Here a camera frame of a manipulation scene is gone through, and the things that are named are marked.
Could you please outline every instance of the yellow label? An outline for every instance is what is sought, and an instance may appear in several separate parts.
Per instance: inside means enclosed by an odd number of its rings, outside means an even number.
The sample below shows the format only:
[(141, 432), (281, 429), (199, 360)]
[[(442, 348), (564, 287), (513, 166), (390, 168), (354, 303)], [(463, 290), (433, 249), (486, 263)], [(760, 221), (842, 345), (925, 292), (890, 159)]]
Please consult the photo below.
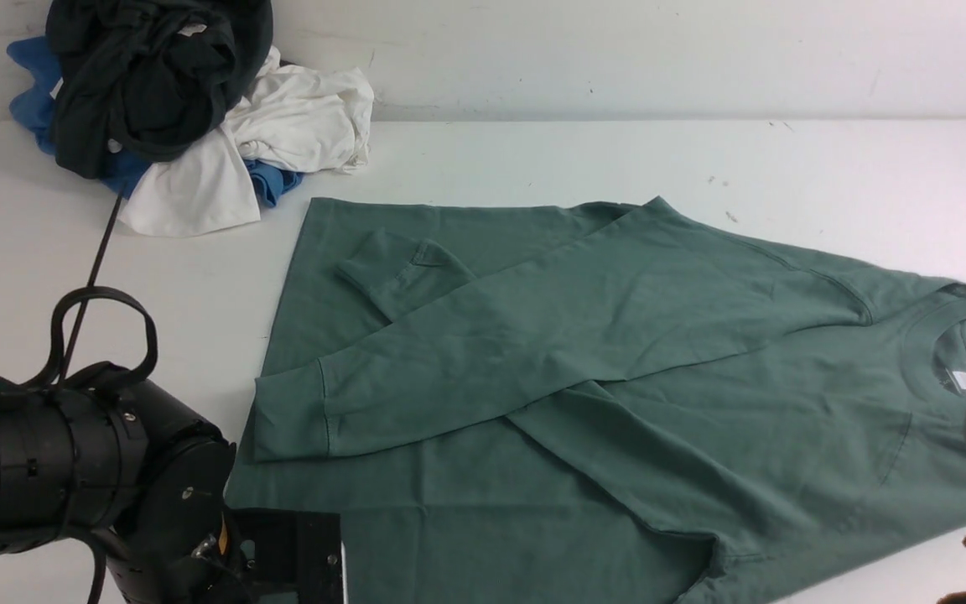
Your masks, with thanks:
[(230, 545), (230, 532), (226, 530), (226, 519), (222, 519), (222, 535), (218, 538), (219, 554), (226, 555), (226, 546)]

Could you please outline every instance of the white wall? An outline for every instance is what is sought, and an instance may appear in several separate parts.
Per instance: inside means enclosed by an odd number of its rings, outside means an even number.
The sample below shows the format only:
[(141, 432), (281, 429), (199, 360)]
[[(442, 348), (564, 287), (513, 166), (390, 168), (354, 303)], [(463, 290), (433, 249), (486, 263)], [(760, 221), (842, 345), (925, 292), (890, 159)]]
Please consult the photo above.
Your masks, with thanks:
[[(49, 0), (0, 0), (3, 49)], [(386, 119), (966, 116), (966, 0), (275, 0), (276, 43), (359, 65)]]

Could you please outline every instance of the black strap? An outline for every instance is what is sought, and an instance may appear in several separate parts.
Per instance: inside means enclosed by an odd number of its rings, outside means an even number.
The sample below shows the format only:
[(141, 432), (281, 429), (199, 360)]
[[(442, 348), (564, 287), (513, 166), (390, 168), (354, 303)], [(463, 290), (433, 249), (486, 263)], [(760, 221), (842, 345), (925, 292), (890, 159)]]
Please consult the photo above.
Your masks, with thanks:
[(73, 306), (77, 306), (81, 302), (88, 301), (89, 299), (112, 299), (112, 301), (120, 302), (136, 310), (144, 317), (144, 332), (147, 337), (147, 355), (144, 356), (144, 360), (137, 367), (132, 368), (132, 370), (108, 379), (106, 383), (100, 386), (100, 390), (112, 393), (112, 391), (133, 386), (135, 383), (144, 382), (151, 375), (151, 372), (154, 371), (154, 366), (158, 362), (158, 339), (156, 337), (156, 330), (154, 329), (154, 320), (151, 318), (151, 315), (147, 313), (141, 303), (137, 302), (137, 299), (120, 289), (91, 286), (74, 289), (64, 295), (62, 299), (59, 299), (58, 304), (55, 305), (54, 313), (50, 314), (50, 354), (47, 357), (47, 364), (32, 379), (29, 379), (26, 383), (22, 383), (23, 387), (29, 389), (44, 389), (49, 387), (51, 382), (58, 376), (62, 362), (65, 360), (65, 332), (62, 329), (62, 324), (65, 322), (65, 314)]

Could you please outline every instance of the shirt label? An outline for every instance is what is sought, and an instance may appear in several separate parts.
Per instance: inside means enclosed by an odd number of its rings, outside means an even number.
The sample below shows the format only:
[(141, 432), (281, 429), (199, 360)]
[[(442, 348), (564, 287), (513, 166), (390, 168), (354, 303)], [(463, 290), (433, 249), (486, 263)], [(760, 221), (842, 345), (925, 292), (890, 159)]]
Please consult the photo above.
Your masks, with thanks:
[(956, 386), (959, 386), (961, 390), (966, 390), (966, 371), (954, 371), (952, 374)]

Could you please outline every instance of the neckline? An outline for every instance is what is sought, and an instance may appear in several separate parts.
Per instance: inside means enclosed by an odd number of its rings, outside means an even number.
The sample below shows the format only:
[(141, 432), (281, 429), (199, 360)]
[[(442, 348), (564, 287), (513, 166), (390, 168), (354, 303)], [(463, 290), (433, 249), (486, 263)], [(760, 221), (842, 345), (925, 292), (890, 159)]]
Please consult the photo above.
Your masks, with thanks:
[(924, 401), (954, 404), (965, 402), (965, 393), (950, 393), (942, 387), (932, 370), (932, 364), (938, 340), (952, 326), (966, 321), (966, 295), (956, 298), (954, 294), (938, 290), (931, 295), (931, 299), (931, 309), (913, 321), (905, 335), (901, 351), (901, 371), (908, 387)]

